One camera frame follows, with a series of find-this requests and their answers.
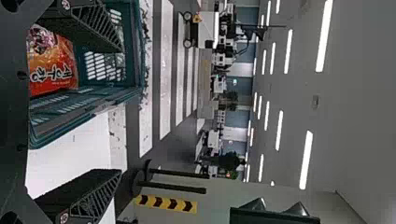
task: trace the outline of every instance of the floor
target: floor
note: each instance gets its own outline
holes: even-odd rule
[[[26,186],[35,198],[93,168],[126,172],[115,203],[101,223],[114,223],[132,200],[132,173],[153,160],[162,169],[194,172],[198,133],[205,121],[196,118],[198,49],[184,49],[185,26],[178,12],[198,11],[195,0],[141,0],[147,12],[148,88],[142,102],[134,99],[61,137],[30,151]]]

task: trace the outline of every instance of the red snack package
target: red snack package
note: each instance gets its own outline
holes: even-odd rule
[[[32,96],[78,87],[76,58],[69,40],[35,24],[26,44]]]

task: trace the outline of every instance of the teal plastic basket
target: teal plastic basket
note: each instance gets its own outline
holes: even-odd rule
[[[141,97],[145,87],[145,44],[138,0],[104,1],[124,46],[122,53],[97,53],[75,46],[79,88],[30,102],[29,148],[39,149],[95,117]]]

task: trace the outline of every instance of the hazard stripe sign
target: hazard stripe sign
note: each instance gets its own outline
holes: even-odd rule
[[[180,199],[167,199],[153,195],[139,195],[134,203],[140,206],[197,214],[198,203]]]

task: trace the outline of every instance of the ceiling light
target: ceiling light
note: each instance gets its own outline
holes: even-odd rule
[[[276,51],[276,42],[273,43],[272,52],[271,52],[270,75],[272,75],[274,73],[275,51]]]
[[[250,126],[251,126],[251,121],[248,122],[248,126],[247,126],[247,136],[250,136]]]
[[[282,123],[283,123],[283,111],[279,111],[279,120],[277,121],[277,132],[276,132],[276,151],[279,151],[280,138],[282,136]]]
[[[264,14],[262,14],[262,22],[260,23],[260,26],[264,26]]]
[[[327,0],[324,4],[323,21],[320,31],[320,41],[317,58],[317,72],[323,72],[324,61],[326,59],[327,41],[329,38],[330,22],[332,20],[332,0]]]
[[[219,43],[219,13],[215,12],[215,36],[213,41],[213,49],[218,47]]]
[[[312,142],[314,135],[311,132],[306,132],[303,165],[300,176],[300,189],[306,189],[306,180],[308,178],[309,161],[311,159]]]
[[[279,14],[280,11],[280,0],[276,0],[276,14]]]
[[[262,75],[265,74],[266,60],[267,60],[267,50],[265,49],[264,52],[262,53]]]
[[[267,131],[268,129],[268,119],[270,115],[270,105],[271,103],[267,101],[267,107],[265,108],[265,121],[264,121],[264,130]]]
[[[250,164],[247,166],[247,182],[250,178]]]
[[[266,25],[270,25],[270,18],[271,18],[271,1],[268,1],[268,8],[267,8],[267,23]]]
[[[262,118],[262,96],[259,99],[259,113],[257,114],[257,119],[260,120]]]
[[[256,113],[257,92],[254,92],[253,113]]]
[[[250,146],[253,147],[253,138],[254,138],[254,128],[251,129],[250,133]]]
[[[256,66],[257,66],[257,58],[254,59],[254,63],[253,63],[253,76],[256,76]]]
[[[293,30],[289,30],[288,35],[288,45],[286,48],[286,58],[285,58],[285,74],[289,72],[289,65],[290,65],[290,51],[291,51],[291,42],[293,39]]]
[[[248,151],[247,151],[247,153],[245,154],[245,161],[246,162],[248,162]]]
[[[259,170],[259,182],[262,182],[262,167],[264,166],[264,155],[260,156],[260,170]]]

